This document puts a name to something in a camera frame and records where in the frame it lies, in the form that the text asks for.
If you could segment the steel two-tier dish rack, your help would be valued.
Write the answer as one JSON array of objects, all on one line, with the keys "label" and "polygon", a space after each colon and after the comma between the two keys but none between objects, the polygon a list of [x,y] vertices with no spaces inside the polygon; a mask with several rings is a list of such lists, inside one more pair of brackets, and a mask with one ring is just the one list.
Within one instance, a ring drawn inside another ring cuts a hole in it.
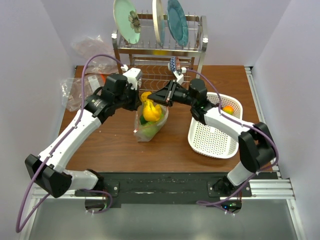
[{"label": "steel two-tier dish rack", "polygon": [[156,41],[156,35],[151,13],[139,13],[141,22],[140,39],[129,43],[118,29],[111,34],[115,57],[128,66],[141,69],[140,92],[156,92],[163,88],[174,74],[169,70],[169,61],[173,57],[179,59],[180,65],[187,69],[202,72],[207,46],[208,21],[204,15],[187,14],[188,43],[185,47],[179,46],[173,39],[169,28],[165,28],[163,45]]}]

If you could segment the crumpled clear bag at back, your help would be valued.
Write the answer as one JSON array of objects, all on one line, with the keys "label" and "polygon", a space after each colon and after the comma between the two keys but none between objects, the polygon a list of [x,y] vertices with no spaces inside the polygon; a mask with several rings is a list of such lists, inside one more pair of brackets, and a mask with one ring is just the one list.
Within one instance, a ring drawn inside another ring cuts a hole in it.
[{"label": "crumpled clear bag at back", "polygon": [[[113,48],[108,45],[100,36],[89,37],[84,36],[78,41],[72,43],[72,48],[81,58],[87,61],[91,57],[98,54],[110,55],[115,57]],[[86,74],[103,74],[109,75],[118,72],[118,65],[116,61],[105,56],[95,57],[90,61],[85,73]]]}]

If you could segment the green cabbage toy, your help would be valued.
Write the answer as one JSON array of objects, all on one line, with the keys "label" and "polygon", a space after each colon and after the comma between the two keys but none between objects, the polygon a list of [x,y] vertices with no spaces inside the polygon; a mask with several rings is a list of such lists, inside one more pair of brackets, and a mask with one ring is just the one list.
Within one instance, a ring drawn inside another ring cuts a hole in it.
[{"label": "green cabbage toy", "polygon": [[153,138],[159,131],[159,127],[154,122],[148,122],[140,127],[140,133],[144,138]]}]

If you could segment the mint green floral plate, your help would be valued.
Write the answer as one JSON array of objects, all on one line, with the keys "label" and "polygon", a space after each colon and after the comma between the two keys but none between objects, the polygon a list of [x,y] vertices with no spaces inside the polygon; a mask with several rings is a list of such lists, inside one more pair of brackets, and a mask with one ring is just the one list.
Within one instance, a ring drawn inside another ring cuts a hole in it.
[{"label": "mint green floral plate", "polygon": [[122,37],[131,45],[137,44],[141,36],[141,24],[132,1],[115,0],[113,18]]}]

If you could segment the white perforated plastic basket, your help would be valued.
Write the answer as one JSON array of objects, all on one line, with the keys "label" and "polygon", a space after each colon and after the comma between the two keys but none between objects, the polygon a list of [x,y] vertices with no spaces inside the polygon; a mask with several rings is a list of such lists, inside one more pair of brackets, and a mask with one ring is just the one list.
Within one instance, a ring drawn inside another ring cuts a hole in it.
[{"label": "white perforated plastic basket", "polygon": [[[218,96],[215,92],[208,92],[207,99],[214,104],[221,100],[223,107],[233,108],[234,117],[240,120],[243,118],[243,107],[237,99],[225,94]],[[239,149],[239,144],[232,137],[217,128],[203,125],[194,118],[191,119],[187,139],[195,152],[211,158],[229,159]]]}]

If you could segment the red yellow mango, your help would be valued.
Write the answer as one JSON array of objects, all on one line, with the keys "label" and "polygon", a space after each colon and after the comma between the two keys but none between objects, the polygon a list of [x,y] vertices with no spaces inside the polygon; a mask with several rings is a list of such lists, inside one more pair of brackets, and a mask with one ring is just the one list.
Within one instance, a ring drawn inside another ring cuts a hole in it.
[{"label": "red yellow mango", "polygon": [[234,108],[232,106],[230,106],[230,105],[227,105],[227,106],[223,107],[222,110],[225,113],[229,114],[229,115],[233,115],[234,114]]}]

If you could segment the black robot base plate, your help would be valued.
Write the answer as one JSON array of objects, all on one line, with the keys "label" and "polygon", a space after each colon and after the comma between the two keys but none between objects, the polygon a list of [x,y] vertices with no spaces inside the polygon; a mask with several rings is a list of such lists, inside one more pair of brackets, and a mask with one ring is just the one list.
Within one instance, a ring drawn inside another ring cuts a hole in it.
[{"label": "black robot base plate", "polygon": [[112,207],[123,204],[193,205],[218,202],[236,192],[222,185],[224,172],[102,172]]}]

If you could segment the cream rimmed plate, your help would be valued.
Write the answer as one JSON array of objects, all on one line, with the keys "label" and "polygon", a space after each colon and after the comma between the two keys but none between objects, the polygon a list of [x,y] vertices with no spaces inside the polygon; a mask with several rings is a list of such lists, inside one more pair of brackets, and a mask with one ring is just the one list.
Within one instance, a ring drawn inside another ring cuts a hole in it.
[{"label": "cream rimmed plate", "polygon": [[152,1],[152,20],[156,42],[160,47],[163,47],[165,41],[165,19],[161,0]]}]

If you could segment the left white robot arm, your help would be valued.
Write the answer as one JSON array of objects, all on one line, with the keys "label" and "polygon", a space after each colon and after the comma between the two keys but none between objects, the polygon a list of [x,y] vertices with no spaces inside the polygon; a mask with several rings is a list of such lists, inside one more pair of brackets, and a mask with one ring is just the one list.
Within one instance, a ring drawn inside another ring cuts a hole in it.
[{"label": "left white robot arm", "polygon": [[139,98],[142,72],[131,68],[123,74],[109,75],[103,87],[97,88],[78,110],[67,128],[39,155],[25,159],[29,176],[54,198],[68,190],[86,189],[92,196],[104,190],[103,178],[93,170],[71,171],[66,166],[82,143],[117,109],[136,111],[142,104]]}]

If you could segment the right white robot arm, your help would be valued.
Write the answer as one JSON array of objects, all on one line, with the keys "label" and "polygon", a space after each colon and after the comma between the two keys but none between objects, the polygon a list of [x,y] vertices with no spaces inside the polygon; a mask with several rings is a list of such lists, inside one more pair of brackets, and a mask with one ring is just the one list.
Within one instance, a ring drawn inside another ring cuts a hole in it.
[{"label": "right white robot arm", "polygon": [[188,88],[171,80],[147,98],[167,107],[174,103],[188,105],[194,120],[220,130],[238,143],[240,162],[215,184],[227,196],[235,196],[241,190],[240,184],[279,156],[266,124],[253,124],[222,111],[220,103],[208,99],[205,82],[199,78],[193,79]]}]

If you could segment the teal blue plate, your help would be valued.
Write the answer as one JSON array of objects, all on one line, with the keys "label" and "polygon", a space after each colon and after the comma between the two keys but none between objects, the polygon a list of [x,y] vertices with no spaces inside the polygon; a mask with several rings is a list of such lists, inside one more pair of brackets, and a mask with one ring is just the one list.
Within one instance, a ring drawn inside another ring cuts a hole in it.
[{"label": "teal blue plate", "polygon": [[178,0],[169,0],[167,2],[167,24],[177,44],[180,47],[186,47],[189,41],[188,23]]}]

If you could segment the blue white patterned bowl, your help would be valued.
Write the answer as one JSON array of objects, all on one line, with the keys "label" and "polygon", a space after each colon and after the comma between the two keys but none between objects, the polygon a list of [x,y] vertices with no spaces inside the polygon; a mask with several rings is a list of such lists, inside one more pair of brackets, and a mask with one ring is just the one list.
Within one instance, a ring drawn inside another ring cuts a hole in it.
[{"label": "blue white patterned bowl", "polygon": [[174,73],[174,72],[180,72],[181,71],[181,65],[180,60],[178,56],[173,56],[168,63],[168,69]]}]

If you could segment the yellow banana bunch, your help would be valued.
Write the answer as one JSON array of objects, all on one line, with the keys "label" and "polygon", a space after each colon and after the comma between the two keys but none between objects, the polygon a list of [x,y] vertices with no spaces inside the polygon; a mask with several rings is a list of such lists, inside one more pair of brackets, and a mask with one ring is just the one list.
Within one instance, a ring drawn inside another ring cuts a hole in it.
[{"label": "yellow banana bunch", "polygon": [[152,93],[150,91],[142,93],[140,99],[143,103],[142,115],[147,122],[157,122],[162,116],[162,108],[159,104],[154,105],[153,101],[148,99]]}]

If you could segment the dark green cucumber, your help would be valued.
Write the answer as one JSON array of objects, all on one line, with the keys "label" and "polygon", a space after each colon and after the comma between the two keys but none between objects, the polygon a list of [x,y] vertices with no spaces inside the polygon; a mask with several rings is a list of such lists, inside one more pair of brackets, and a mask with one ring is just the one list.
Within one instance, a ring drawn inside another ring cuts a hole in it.
[{"label": "dark green cucumber", "polygon": [[145,125],[148,123],[148,121],[144,118],[143,115],[140,116],[139,121],[141,125]]}]

